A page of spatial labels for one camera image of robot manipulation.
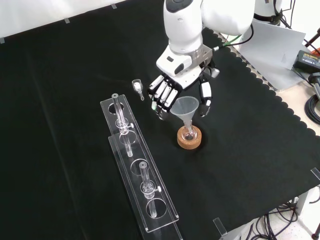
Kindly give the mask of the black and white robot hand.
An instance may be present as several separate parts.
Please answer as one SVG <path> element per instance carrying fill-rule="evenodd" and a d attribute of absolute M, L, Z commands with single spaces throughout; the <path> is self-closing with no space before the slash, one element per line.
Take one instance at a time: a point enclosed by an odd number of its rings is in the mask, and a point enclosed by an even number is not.
<path fill-rule="evenodd" d="M 199 114 L 204 117 L 209 113 L 212 103 L 210 80 L 220 73 L 210 47 L 203 44 L 187 55 L 175 53 L 167 47 L 156 61 L 156 66 L 161 74 L 149 85 L 147 93 L 152 110 L 161 120 L 169 115 L 181 92 L 196 83 L 201 99 Z"/>

